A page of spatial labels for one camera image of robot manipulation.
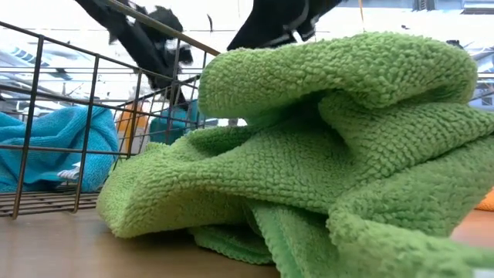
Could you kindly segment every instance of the basket wire grid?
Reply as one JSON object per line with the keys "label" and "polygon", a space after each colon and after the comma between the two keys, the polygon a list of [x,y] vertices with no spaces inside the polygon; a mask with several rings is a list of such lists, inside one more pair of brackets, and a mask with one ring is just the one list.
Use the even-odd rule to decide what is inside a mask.
{"label": "basket wire grid", "polygon": [[[155,21],[143,14],[140,14],[138,12],[135,12],[132,8],[129,8],[125,5],[120,4],[119,2],[116,2],[114,0],[102,0],[107,4],[108,6],[116,9],[118,12],[122,12],[125,15],[129,15],[133,18],[135,18],[137,21],[140,21],[146,25],[149,25],[165,34],[168,34],[170,36],[173,36],[177,39],[177,47],[176,49],[180,49],[181,42],[186,42],[188,43],[192,48],[196,48],[201,50],[204,55],[203,55],[203,61],[202,61],[202,67],[200,70],[204,69],[205,64],[206,64],[206,58],[207,55],[212,55],[212,56],[217,56],[219,54],[218,51],[214,50],[211,47],[208,47],[200,42],[195,41],[194,39],[182,34],[181,32],[177,32],[173,30],[172,28],[163,25],[162,23]],[[9,25],[8,23],[0,22],[0,26],[14,30],[16,32],[20,32],[23,34],[26,34],[28,36],[33,36],[37,38],[37,49],[36,49],[36,60],[35,60],[35,65],[34,69],[32,72],[32,85],[31,89],[23,89],[23,88],[18,88],[15,86],[9,86],[9,85],[3,85],[0,84],[0,90],[4,91],[10,91],[10,92],[15,92],[15,93],[21,93],[25,94],[27,97],[24,100],[27,100],[29,102],[29,110],[27,115],[19,112],[12,112],[12,111],[2,111],[6,112],[7,114],[11,114],[12,116],[22,114],[22,117],[26,118],[25,121],[25,136],[24,136],[24,141],[23,145],[6,145],[6,144],[0,144],[0,149],[11,149],[11,150],[17,150],[22,152],[22,159],[21,163],[19,165],[20,171],[19,171],[19,179],[17,183],[17,189],[16,192],[6,192],[6,193],[0,193],[0,217],[11,217],[12,219],[17,219],[19,215],[31,215],[31,214],[39,214],[39,213],[47,213],[47,212],[77,212],[80,209],[94,209],[96,207],[96,199],[98,196],[98,192],[93,192],[93,193],[82,193],[81,188],[82,188],[82,178],[78,178],[78,180],[74,182],[66,182],[63,185],[59,186],[56,188],[56,190],[50,190],[49,192],[24,192],[23,185],[24,185],[24,178],[25,178],[25,170],[26,170],[26,163],[27,163],[27,158],[28,158],[28,153],[30,151],[46,151],[46,152],[64,152],[64,153],[80,153],[81,154],[81,159],[80,159],[80,171],[79,171],[79,177],[83,177],[84,174],[84,165],[85,165],[85,160],[86,160],[86,155],[87,154],[107,154],[107,155],[113,155],[117,156],[118,159],[115,162],[115,164],[112,166],[112,170],[118,165],[118,162],[121,161],[122,159],[128,159],[133,155],[136,155],[140,153],[142,147],[143,147],[143,141],[140,142],[140,147],[139,151],[133,153],[132,152],[132,147],[128,147],[127,151],[122,151],[124,142],[127,142],[128,146],[133,146],[133,141],[136,140],[137,137],[150,137],[152,135],[151,132],[147,130],[149,124],[146,124],[144,133],[141,135],[135,135],[136,134],[136,129],[137,125],[136,123],[139,121],[141,117],[147,117],[148,119],[151,118],[163,118],[163,119],[170,119],[167,120],[167,126],[166,126],[166,131],[158,131],[160,133],[164,133],[165,140],[168,140],[168,136],[171,129],[171,125],[173,121],[180,121],[185,123],[186,128],[192,127],[192,128],[203,128],[205,127],[205,120],[199,120],[199,117],[197,117],[196,121],[191,121],[191,109],[189,108],[188,115],[186,120],[183,118],[174,118],[174,113],[173,113],[173,107],[179,105],[180,103],[169,103],[168,106],[166,107],[167,109],[167,114],[166,112],[164,115],[162,112],[165,110],[165,100],[162,101],[161,108],[158,110],[153,111],[153,107],[155,106],[155,101],[156,97],[160,97],[161,94],[164,94],[164,98],[167,98],[166,94],[173,94],[176,92],[177,86],[179,87],[184,87],[187,86],[191,88],[192,90],[192,95],[191,95],[191,100],[194,99],[195,93],[197,93],[198,88],[196,87],[196,83],[198,82],[200,78],[200,73],[197,75],[188,78],[186,80],[179,80],[179,61],[178,61],[178,55],[175,56],[174,60],[174,69],[173,69],[173,76],[163,76],[157,73],[152,73],[150,71],[147,71],[145,69],[141,69],[136,66],[132,66],[126,63],[122,63],[120,61],[117,61],[115,59],[112,59],[110,57],[102,56],[98,53],[93,53],[85,49],[81,49],[76,46],[72,46],[68,43],[60,42],[55,39],[50,39],[48,37],[45,37],[43,35],[30,32],[28,30],[24,30],[22,28]],[[43,72],[42,68],[42,53],[43,53],[43,45],[46,42],[50,42],[53,44],[57,44],[60,46],[65,46],[69,49],[76,50],[81,53],[85,53],[87,55],[93,56],[94,57],[94,67],[93,67],[93,72],[92,72],[92,80],[91,80],[91,89],[90,89],[90,95],[89,95],[89,100],[81,100],[81,99],[74,99],[72,97],[67,97],[63,95],[55,95],[52,93],[45,93],[39,90],[41,87],[39,85],[39,76],[40,73]],[[137,85],[136,85],[136,90],[135,90],[135,96],[132,100],[125,101],[121,104],[117,105],[108,105],[104,104],[105,103],[111,103],[112,100],[96,100],[95,99],[95,92],[96,92],[96,84],[98,80],[98,70],[100,68],[100,61],[106,60],[112,63],[115,63],[120,66],[125,66],[126,68],[134,70],[134,72],[137,72]],[[157,78],[164,78],[167,80],[171,80],[171,86],[168,88],[164,88],[162,90],[157,90],[153,93],[148,93],[143,96],[140,95],[140,85],[141,85],[141,80],[142,80],[142,75],[146,74],[148,76],[156,76]],[[35,107],[36,107],[36,101],[40,100],[51,100],[51,101],[62,101],[66,103],[71,103],[72,105],[79,104],[79,105],[84,105],[87,106],[87,118],[86,118],[86,126],[84,130],[84,139],[83,139],[83,148],[82,149],[69,149],[69,148],[58,148],[58,147],[40,147],[40,146],[32,146],[29,144],[30,138],[31,138],[31,131],[32,131],[32,125],[33,125],[33,119],[36,117],[35,116]],[[144,105],[144,102],[151,102],[150,109],[149,111],[144,111],[144,110],[138,110],[138,107],[141,105]],[[91,125],[91,115],[94,107],[104,107],[110,110],[113,110],[113,121],[116,124],[117,129],[120,129],[120,125],[122,122],[126,121],[127,127],[126,132],[124,134],[127,134],[127,131],[130,132],[130,136],[123,135],[120,137],[119,135],[119,151],[118,152],[110,152],[110,151],[95,151],[95,150],[89,150],[88,149],[88,140],[89,140],[89,132],[90,132],[90,125]],[[122,120],[117,120],[117,114],[118,113],[130,113],[130,117],[128,119],[124,119],[122,117]]]}

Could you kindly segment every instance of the green microfiber towel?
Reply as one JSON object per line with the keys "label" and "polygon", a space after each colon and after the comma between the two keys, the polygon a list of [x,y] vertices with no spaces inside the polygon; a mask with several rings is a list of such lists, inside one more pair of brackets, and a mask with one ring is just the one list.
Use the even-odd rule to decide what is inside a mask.
{"label": "green microfiber towel", "polygon": [[448,236],[494,181],[494,114],[469,55],[393,33],[221,54],[199,107],[246,127],[150,144],[108,178],[115,236],[187,228],[284,278],[474,277],[494,253]]}

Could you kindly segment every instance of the orange cloth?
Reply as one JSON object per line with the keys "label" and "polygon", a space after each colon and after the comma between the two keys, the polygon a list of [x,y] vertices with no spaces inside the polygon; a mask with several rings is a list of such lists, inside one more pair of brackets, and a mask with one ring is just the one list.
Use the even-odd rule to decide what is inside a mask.
{"label": "orange cloth", "polygon": [[494,189],[487,194],[486,198],[484,198],[479,205],[477,205],[476,209],[494,212]]}

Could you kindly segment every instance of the yellow object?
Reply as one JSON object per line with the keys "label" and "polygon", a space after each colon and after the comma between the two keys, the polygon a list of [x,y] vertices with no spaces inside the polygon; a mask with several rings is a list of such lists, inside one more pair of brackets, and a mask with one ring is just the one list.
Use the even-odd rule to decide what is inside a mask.
{"label": "yellow object", "polygon": [[479,205],[477,205],[476,209],[494,212],[494,189],[487,194],[486,198],[484,198]]}
{"label": "yellow object", "polygon": [[[125,109],[128,110],[134,110],[134,105],[133,104],[128,104],[125,106]],[[143,112],[142,111],[142,103],[137,105],[137,112]],[[118,138],[119,138],[119,147],[121,146],[120,152],[128,152],[129,147],[130,147],[130,130],[132,127],[132,117],[133,113],[131,112],[122,112],[122,114],[118,117],[118,121],[116,122],[117,126],[117,132],[118,132]],[[136,115],[136,124],[134,126],[135,132],[134,132],[134,139],[132,141],[132,148],[131,148],[131,153],[136,154],[138,152],[141,152],[146,146],[145,143],[143,142],[145,140],[144,133],[146,132],[146,126],[147,126],[147,121],[148,117],[145,115]]]}

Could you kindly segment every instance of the wooden table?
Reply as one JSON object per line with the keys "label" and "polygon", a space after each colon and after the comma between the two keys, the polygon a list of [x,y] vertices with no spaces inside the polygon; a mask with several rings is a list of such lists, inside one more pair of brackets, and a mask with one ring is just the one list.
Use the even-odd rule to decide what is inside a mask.
{"label": "wooden table", "polygon": [[[494,248],[494,213],[472,212],[452,238]],[[0,278],[279,277],[272,266],[250,266],[199,249],[183,232],[165,239],[114,238],[96,213],[0,219]]]}

